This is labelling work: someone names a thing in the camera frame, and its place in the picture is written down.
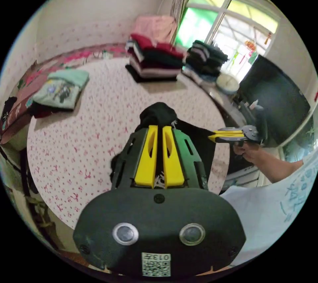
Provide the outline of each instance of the mint green folded shirt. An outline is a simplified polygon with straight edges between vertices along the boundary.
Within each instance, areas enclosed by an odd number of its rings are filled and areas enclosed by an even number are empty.
[[[82,90],[82,88],[88,82],[89,74],[85,70],[57,70],[56,72],[50,73],[47,79],[65,80],[66,82],[71,83],[79,87],[80,90]]]
[[[88,80],[89,74],[83,70],[50,73],[46,83],[33,95],[33,101],[48,107],[73,110]]]

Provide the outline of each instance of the curtain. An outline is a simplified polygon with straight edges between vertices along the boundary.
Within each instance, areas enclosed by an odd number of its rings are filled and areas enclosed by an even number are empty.
[[[171,39],[171,44],[174,44],[176,40],[176,36],[180,27],[180,23],[182,21],[183,15],[185,13],[185,8],[188,0],[173,0],[172,1],[172,7],[170,11],[170,16],[173,17],[176,20],[177,23],[177,28],[176,31],[174,32],[172,39]]]

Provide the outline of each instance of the stack of folded clothes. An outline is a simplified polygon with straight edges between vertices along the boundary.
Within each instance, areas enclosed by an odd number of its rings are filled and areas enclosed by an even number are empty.
[[[195,40],[187,52],[184,74],[191,76],[198,84],[215,82],[221,66],[228,61],[228,56],[216,45],[207,45],[199,40]]]
[[[129,64],[126,69],[136,82],[176,81],[184,54],[169,43],[156,42],[133,33],[126,43]]]

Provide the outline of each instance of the window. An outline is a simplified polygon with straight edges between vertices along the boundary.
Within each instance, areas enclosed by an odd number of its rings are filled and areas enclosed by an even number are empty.
[[[278,22],[240,0],[189,0],[176,44],[190,48],[194,40],[215,43],[229,57],[222,72],[242,81],[257,55],[264,55]]]
[[[176,44],[190,48],[196,39],[205,41],[217,15],[214,11],[187,8],[176,37]]]

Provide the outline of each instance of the two camera lens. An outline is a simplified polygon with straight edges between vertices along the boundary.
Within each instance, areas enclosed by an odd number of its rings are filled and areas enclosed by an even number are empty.
[[[121,245],[129,246],[137,242],[138,230],[130,223],[119,223],[113,229],[113,238]],[[189,223],[184,226],[180,233],[180,241],[186,246],[195,246],[203,241],[205,237],[204,228],[197,223]]]

